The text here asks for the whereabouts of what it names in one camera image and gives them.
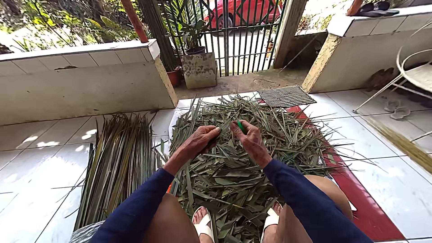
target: white chair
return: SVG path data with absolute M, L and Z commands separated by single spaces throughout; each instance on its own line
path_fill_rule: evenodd
M 419 32 L 420 30 L 422 30 L 423 28 L 425 28 L 426 26 L 428 26 L 428 25 L 430 25 L 430 24 L 432 24 L 432 22 L 429 22 L 429 23 L 427 23 L 426 25 L 424 25 L 422 28 L 420 28 L 420 29 L 418 29 L 416 32 L 414 32 L 409 38 L 408 38 L 408 40 L 407 40 L 407 42 L 417 33 L 417 32 Z M 419 87 L 419 88 L 422 88 L 423 90 L 427 90 L 427 91 L 429 91 L 429 92 L 432 92 L 432 65 L 431 65 L 431 63 L 432 63 L 432 60 L 431 61 L 429 61 L 428 63 L 426 63 L 426 64 L 424 64 L 424 65 L 422 65 L 422 66 L 419 66 L 419 67 L 416 67 L 416 68 L 413 68 L 413 69 L 411 69 L 411 70 L 404 70 L 404 66 L 405 66 L 405 63 L 407 62 L 407 60 L 408 59 L 410 59 L 410 58 L 412 58 L 413 56 L 415 56 L 415 55 L 418 55 L 418 54 L 421 54 L 421 53 L 424 53 L 424 52 L 428 52 L 428 51 L 432 51 L 432 49 L 427 49 L 427 50 L 423 50 L 423 51 L 419 51 L 419 52 L 416 52 L 416 53 L 414 53 L 414 54 L 411 54 L 410 56 L 408 56 L 407 58 L 405 58 L 403 61 L 402 61 L 402 63 L 400 62 L 400 53 L 401 53 L 401 51 L 402 51 L 402 48 L 404 47 L 404 45 L 402 45 L 401 47 L 400 47 L 400 49 L 399 49 L 399 51 L 398 51 L 398 53 L 397 53 L 397 58 L 396 58 L 396 64 L 397 64 L 397 68 L 399 69 L 399 71 L 400 71 L 400 74 L 396 77 L 396 78 L 394 78 L 391 82 L 389 82 L 386 86 L 384 86 L 382 89 L 380 89 L 377 93 L 375 93 L 374 95 L 372 95 L 372 97 L 370 97 L 369 99 L 367 99 L 365 102 L 363 102 L 359 107 L 357 107 L 356 109 L 354 109 L 353 110 L 353 112 L 354 113 L 357 113 L 357 110 L 358 109 L 360 109 L 362 106 L 364 106 L 367 102 L 369 102 L 371 99 L 373 99 L 373 98 L 375 98 L 375 97 L 377 97 L 380 93 L 382 93 L 384 90 L 386 90 L 388 87 L 390 87 L 390 86 L 395 86 L 390 92 L 393 92 L 394 90 L 396 90 L 397 88 L 401 88 L 401 89 L 404 89 L 404 90 L 408 90 L 408 91 L 410 91 L 410 92 L 413 92 L 413 93 L 416 93 L 416 94 L 418 94 L 418 95 L 421 95 L 421 96 L 424 96 L 424 97 L 427 97 L 427 98 L 429 98 L 429 99 L 432 99 L 432 96 L 429 96 L 429 95 L 427 95 L 427 94 L 424 94 L 424 93 L 421 93 L 421 92 L 418 92 L 418 91 L 416 91 L 416 90 L 413 90 L 413 89 L 410 89 L 410 88 L 407 88 L 407 87 L 404 87 L 404 86 L 402 86 L 406 81 L 409 81 L 410 83 L 412 83 L 413 85 L 415 85 L 415 86 L 417 86 L 417 87 Z M 403 79 L 403 78 L 405 78 L 405 80 L 403 81 L 403 82 L 401 82 L 400 84 L 396 84 L 396 82 L 397 81 L 399 81 L 400 79 Z M 422 137 L 425 137 L 425 136 L 427 136 L 427 135 L 430 135 L 430 134 L 432 134 L 432 131 L 431 132 L 427 132 L 427 133 L 425 133 L 425 134 L 423 134 L 423 135 L 421 135 L 421 136 L 419 136 L 419 137 L 416 137 L 416 138 L 414 138 L 412 141 L 415 141 L 415 140 L 417 140 L 417 139 L 420 139 L 420 138 L 422 138 Z

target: long-sleeve shirt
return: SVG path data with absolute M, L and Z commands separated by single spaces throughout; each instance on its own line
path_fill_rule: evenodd
M 372 243 L 333 200 L 294 168 L 273 159 L 263 171 L 314 243 Z M 173 179 L 160 168 L 114 210 L 91 242 L 141 242 Z

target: metal gate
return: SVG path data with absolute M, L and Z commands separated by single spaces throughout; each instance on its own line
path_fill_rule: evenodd
M 288 0 L 164 0 L 158 2 L 176 55 L 186 54 L 180 22 L 202 19 L 200 46 L 214 52 L 219 76 L 269 69 Z

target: white tiled floor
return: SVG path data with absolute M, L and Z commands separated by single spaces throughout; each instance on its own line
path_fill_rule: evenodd
M 257 97 L 256 92 L 243 93 Z M 365 119 L 377 119 L 408 138 L 432 131 L 432 110 L 398 94 L 412 114 L 402 121 L 389 119 L 383 107 L 387 99 L 377 97 L 359 114 L 353 113 L 372 93 L 362 90 L 312 94 L 318 103 L 305 113 L 322 119 L 317 125 L 337 132 L 328 139 L 338 147 L 343 159 L 352 164 L 355 175 L 386 212 L 408 241 L 393 243 L 432 243 L 432 175 L 411 161 L 371 128 Z M 220 96 L 204 102 L 220 103 Z M 152 122 L 154 143 L 169 140 L 172 125 L 191 105 L 181 100 L 176 109 L 147 113 Z M 81 188 L 64 197 L 88 162 L 89 143 L 95 141 L 96 121 L 102 116 L 41 121 L 0 126 L 0 242 L 68 242 L 79 206 Z M 432 153 L 432 137 L 417 141 Z M 168 154 L 169 141 L 164 153 Z M 372 165 L 360 160 L 370 160 Z

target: broom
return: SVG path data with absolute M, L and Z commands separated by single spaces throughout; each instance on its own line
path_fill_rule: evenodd
M 385 137 L 389 140 L 395 147 L 397 147 L 404 154 L 408 155 L 408 157 L 416 162 L 418 165 L 423 167 L 427 172 L 432 174 L 432 157 L 430 157 L 427 153 L 421 150 L 413 141 L 408 140 L 406 137 L 401 135 L 400 133 L 393 131 L 388 128 L 381 122 L 378 122 L 373 119 L 367 119 L 366 122 L 371 125 L 375 130 L 381 134 L 381 136 Z

